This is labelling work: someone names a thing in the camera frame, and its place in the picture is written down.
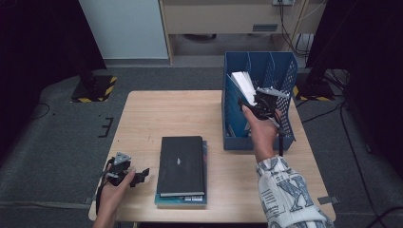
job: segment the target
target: gray floor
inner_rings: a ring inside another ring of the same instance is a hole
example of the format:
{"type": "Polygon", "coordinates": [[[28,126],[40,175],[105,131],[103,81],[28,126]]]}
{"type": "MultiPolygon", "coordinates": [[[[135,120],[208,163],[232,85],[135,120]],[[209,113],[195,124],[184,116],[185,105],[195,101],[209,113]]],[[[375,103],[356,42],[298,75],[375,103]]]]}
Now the gray floor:
{"type": "MultiPolygon", "coordinates": [[[[263,36],[219,35],[211,41],[181,37],[179,43],[172,66],[109,65],[109,71],[118,80],[107,102],[71,103],[69,96],[79,82],[78,77],[44,89],[41,104],[32,113],[35,120],[23,130],[7,163],[0,170],[0,201],[82,204],[97,187],[130,91],[221,89],[224,50],[273,50],[269,37],[263,36]],[[108,124],[106,118],[113,118],[112,127],[106,138],[99,138],[105,134],[102,126],[108,124]]],[[[307,120],[333,109],[342,101],[342,97],[329,102],[310,101],[297,110],[300,118],[307,120]]],[[[377,213],[393,206],[403,206],[403,180],[383,157],[367,153],[360,131],[346,108],[343,117],[377,213]]],[[[304,129],[329,195],[340,199],[340,203],[334,205],[336,226],[366,227],[375,216],[342,127],[339,110],[305,123],[304,129]]],[[[87,213],[87,209],[2,207],[0,227],[90,227],[92,222],[87,213]]],[[[391,213],[383,221],[386,227],[402,227],[403,211],[391,213]]],[[[123,224],[123,227],[130,226],[130,223],[123,224]]]]}

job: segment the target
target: sleeve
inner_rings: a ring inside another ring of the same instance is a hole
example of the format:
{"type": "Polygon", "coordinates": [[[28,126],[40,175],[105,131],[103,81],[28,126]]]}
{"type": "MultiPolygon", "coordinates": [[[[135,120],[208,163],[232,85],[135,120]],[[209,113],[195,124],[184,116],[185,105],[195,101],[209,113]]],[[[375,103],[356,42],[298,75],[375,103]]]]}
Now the sleeve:
{"type": "Polygon", "coordinates": [[[259,196],[270,228],[335,227],[316,207],[305,179],[283,157],[257,164],[259,196]]]}

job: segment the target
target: wooden table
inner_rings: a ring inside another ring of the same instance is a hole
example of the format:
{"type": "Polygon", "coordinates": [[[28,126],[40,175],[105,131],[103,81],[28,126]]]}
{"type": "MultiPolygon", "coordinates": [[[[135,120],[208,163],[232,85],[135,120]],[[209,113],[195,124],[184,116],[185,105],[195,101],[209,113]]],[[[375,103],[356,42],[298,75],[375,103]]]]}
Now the wooden table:
{"type": "MultiPolygon", "coordinates": [[[[328,196],[294,103],[289,118],[297,141],[284,152],[289,165],[307,180],[316,205],[332,220],[328,196]]],[[[155,222],[266,222],[258,193],[258,176],[252,151],[226,151],[222,145],[221,91],[133,91],[129,94],[108,160],[121,151],[131,156],[138,172],[150,168],[144,183],[127,191],[118,220],[155,222]],[[154,204],[161,139],[163,136],[200,135],[207,141],[207,192],[205,209],[159,209],[154,204]]],[[[95,202],[89,210],[94,220],[95,202]]]]}

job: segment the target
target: black book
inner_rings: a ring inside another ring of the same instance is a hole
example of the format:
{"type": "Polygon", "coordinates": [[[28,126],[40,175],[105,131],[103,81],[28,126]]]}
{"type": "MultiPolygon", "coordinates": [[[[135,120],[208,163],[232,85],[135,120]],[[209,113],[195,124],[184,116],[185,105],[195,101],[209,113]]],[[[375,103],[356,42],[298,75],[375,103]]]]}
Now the black book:
{"type": "Polygon", "coordinates": [[[201,136],[163,137],[157,193],[161,197],[204,195],[201,136]]]}

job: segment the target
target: blue file organizer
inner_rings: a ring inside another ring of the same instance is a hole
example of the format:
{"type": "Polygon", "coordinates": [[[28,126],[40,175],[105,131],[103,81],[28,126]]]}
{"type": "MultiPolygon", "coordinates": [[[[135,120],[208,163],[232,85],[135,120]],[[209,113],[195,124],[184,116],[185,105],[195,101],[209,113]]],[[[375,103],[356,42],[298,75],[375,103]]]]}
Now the blue file organizer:
{"type": "MultiPolygon", "coordinates": [[[[226,52],[224,62],[223,89],[221,97],[222,135],[224,150],[252,150],[253,144],[243,113],[238,105],[239,97],[243,97],[238,88],[228,77],[233,72],[247,71],[255,87],[270,87],[288,92],[290,98],[278,97],[277,106],[281,111],[281,123],[284,136],[284,150],[288,150],[295,140],[290,121],[288,108],[292,90],[297,79],[297,61],[292,52],[280,51],[252,51],[226,52]]],[[[274,148],[278,149],[278,139],[274,148]]]]}

